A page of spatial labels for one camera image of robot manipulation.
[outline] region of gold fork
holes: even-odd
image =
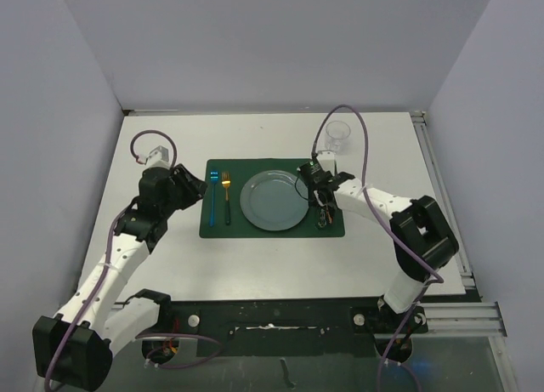
[[[230,173],[229,171],[223,171],[221,173],[221,185],[224,187],[224,222],[230,224],[230,200],[229,200],[229,187],[230,187]]]

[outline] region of fork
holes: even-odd
[[[215,225],[215,185],[219,182],[219,173],[217,171],[211,171],[210,180],[212,182],[212,213],[210,214],[210,226],[214,226]]]
[[[230,187],[230,173],[229,171],[223,171],[221,173],[222,181],[221,185],[224,187],[224,222],[230,224],[230,200],[229,200],[229,187]]]

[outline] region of utensil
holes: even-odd
[[[224,187],[224,194],[225,194],[224,222],[226,224],[230,224],[230,200],[229,200],[230,173],[229,171],[223,171],[222,177],[223,178],[222,178],[221,184]]]
[[[329,122],[326,125],[325,147],[329,151],[340,152],[346,145],[351,128],[345,122]]]
[[[304,182],[292,173],[281,170],[253,175],[241,190],[240,206],[244,216],[263,230],[287,230],[304,219],[308,201]]]
[[[210,226],[215,225],[215,185],[219,182],[219,173],[210,172],[210,181],[212,182],[212,211],[210,213]]]

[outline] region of blue fork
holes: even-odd
[[[210,180],[212,181],[212,213],[210,214],[210,226],[215,225],[215,185],[219,182],[219,173],[217,171],[210,172]]]

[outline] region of fork handle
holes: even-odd
[[[212,186],[212,212],[210,213],[210,227],[215,225],[215,184]]]
[[[230,224],[230,201],[227,199],[224,202],[224,222]]]

